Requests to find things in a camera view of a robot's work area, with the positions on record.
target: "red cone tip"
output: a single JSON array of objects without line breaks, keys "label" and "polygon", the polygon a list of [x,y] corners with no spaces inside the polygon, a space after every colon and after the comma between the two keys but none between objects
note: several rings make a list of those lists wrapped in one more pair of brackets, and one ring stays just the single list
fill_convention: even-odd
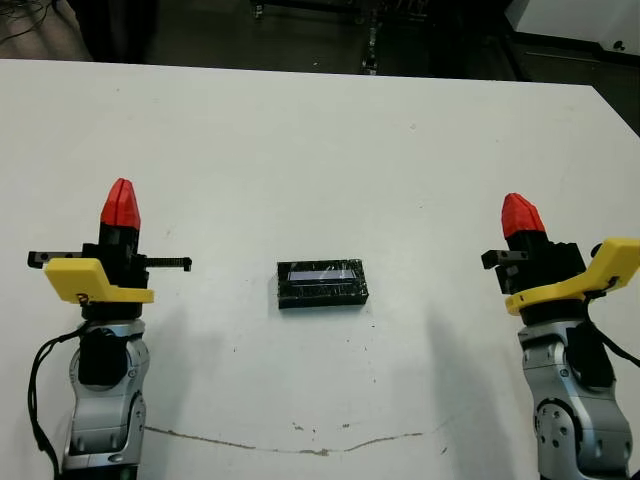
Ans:
[{"label": "red cone tip", "polygon": [[100,215],[100,222],[112,227],[133,227],[140,230],[138,202],[129,180],[119,178],[111,187]]},{"label": "red cone tip", "polygon": [[545,231],[536,207],[519,193],[510,193],[504,197],[502,205],[504,238],[523,230]]}]

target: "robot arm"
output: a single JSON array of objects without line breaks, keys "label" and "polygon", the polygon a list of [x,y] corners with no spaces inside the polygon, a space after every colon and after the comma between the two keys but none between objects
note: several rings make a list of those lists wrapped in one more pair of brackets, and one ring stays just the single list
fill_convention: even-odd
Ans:
[{"label": "robot arm", "polygon": [[[64,301],[79,304],[84,324],[38,352],[29,383],[29,415],[40,450],[53,463],[54,479],[133,480],[142,451],[146,407],[142,385],[149,351],[142,341],[142,304],[149,267],[191,268],[190,258],[147,258],[138,253],[140,215],[131,182],[113,185],[100,217],[97,244],[81,252],[29,252]],[[47,346],[80,338],[69,378],[76,405],[59,471],[55,450],[38,424],[35,378]]]},{"label": "robot arm", "polygon": [[525,324],[518,339],[540,476],[626,480],[631,431],[616,403],[608,339],[588,305],[628,283],[640,264],[640,240],[606,240],[587,270],[577,245],[550,242],[536,208],[520,195],[507,195],[502,224],[509,250],[490,250],[482,260],[485,269],[496,267],[502,293],[511,295],[507,310]]}]

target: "black screw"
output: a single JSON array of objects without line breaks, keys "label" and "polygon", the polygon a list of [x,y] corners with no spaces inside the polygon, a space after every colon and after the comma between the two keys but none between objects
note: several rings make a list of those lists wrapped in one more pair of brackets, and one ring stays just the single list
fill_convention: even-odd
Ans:
[{"label": "black screw", "polygon": [[182,258],[145,258],[144,266],[149,268],[182,268],[185,272],[191,271],[193,262],[189,257]]}]

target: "black metal frame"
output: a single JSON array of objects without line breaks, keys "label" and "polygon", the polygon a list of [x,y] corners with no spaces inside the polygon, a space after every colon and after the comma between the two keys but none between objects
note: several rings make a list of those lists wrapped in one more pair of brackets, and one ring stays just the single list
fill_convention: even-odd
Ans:
[{"label": "black metal frame", "polygon": [[316,10],[320,12],[350,13],[355,15],[362,13],[362,9],[353,1],[351,2],[351,5],[347,3],[344,5],[335,5],[323,2],[314,2],[311,0],[252,0],[251,3],[254,5],[254,8],[260,7],[261,9],[264,9],[265,5],[274,5],[278,7]]}]

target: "dark floor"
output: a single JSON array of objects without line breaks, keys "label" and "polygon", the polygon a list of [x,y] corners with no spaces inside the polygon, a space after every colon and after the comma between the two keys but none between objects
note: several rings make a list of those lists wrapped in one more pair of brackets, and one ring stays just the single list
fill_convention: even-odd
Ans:
[{"label": "dark floor", "polygon": [[[41,13],[19,20],[0,17],[0,39],[28,28]],[[516,79],[496,35],[482,32],[472,37],[464,49],[452,49],[449,54],[463,65],[462,71],[437,74],[428,48],[434,40],[424,26],[383,24],[378,36],[378,74]],[[160,0],[148,62],[358,74],[367,40],[367,23],[359,24],[353,16],[267,6],[256,20],[249,0]],[[638,66],[601,61],[583,50],[517,42],[513,51],[533,81],[593,85],[640,134]],[[61,13],[49,11],[39,28],[0,40],[0,58],[89,60],[90,56],[73,12],[62,1]]]}]

